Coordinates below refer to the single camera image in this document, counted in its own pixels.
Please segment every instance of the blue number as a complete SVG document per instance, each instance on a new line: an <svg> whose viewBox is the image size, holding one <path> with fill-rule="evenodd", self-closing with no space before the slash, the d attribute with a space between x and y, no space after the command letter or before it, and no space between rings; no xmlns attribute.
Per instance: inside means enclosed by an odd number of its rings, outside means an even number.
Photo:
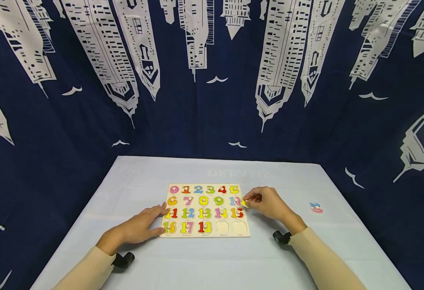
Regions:
<svg viewBox="0 0 424 290"><path fill-rule="evenodd" d="M195 186L194 189L196 189L194 193L202 193L202 186Z"/></svg>

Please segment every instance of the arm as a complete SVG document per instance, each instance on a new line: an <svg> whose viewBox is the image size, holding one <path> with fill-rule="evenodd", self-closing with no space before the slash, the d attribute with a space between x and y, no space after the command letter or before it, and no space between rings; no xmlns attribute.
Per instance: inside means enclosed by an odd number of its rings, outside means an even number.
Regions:
<svg viewBox="0 0 424 290"><path fill-rule="evenodd" d="M96 246L65 275L53 290L98 290L112 272L117 249L123 244L137 244L164 233L164 228L148 227L160 214L168 212L166 203L143 210L126 222L105 232Z"/></svg>
<svg viewBox="0 0 424 290"><path fill-rule="evenodd" d="M243 197L249 208L279 220L292 234L290 245L306 264L319 290L366 290L354 272L307 227L274 188L256 187Z"/></svg>

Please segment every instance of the number 7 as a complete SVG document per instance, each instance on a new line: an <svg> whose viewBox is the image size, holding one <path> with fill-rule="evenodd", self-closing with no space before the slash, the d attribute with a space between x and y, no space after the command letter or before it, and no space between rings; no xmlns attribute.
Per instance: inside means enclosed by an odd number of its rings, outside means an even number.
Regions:
<svg viewBox="0 0 424 290"><path fill-rule="evenodd" d="M191 233L191 231L193 231L193 222L187 222L186 223L188 225L188 233Z"/></svg>
<svg viewBox="0 0 424 290"><path fill-rule="evenodd" d="M190 205L190 204L191 204L191 202L193 201L193 198L192 198L192 197L185 196L185 197L183 198L183 200L184 200L184 201L187 201L187 202L186 202L186 205Z"/></svg>

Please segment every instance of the left hand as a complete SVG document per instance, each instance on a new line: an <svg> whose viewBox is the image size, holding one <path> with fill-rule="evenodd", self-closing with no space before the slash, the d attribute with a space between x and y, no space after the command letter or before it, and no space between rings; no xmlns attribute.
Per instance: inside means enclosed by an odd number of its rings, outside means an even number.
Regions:
<svg viewBox="0 0 424 290"><path fill-rule="evenodd" d="M118 247L123 244L138 244L162 235L165 232L163 227L149 230L149 226L156 217L168 213L169 209L166 206L167 204L164 202L162 205L145 208L136 216L105 232L96 247L109 256L113 256L117 253Z"/></svg>

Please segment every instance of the number 17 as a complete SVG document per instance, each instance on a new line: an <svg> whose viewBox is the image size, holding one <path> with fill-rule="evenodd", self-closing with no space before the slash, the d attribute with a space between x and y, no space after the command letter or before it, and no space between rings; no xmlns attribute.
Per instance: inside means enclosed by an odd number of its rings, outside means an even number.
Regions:
<svg viewBox="0 0 424 290"><path fill-rule="evenodd" d="M193 230L193 222L182 222L181 223L181 233L186 233L186 230L188 228L188 233L191 233Z"/></svg>

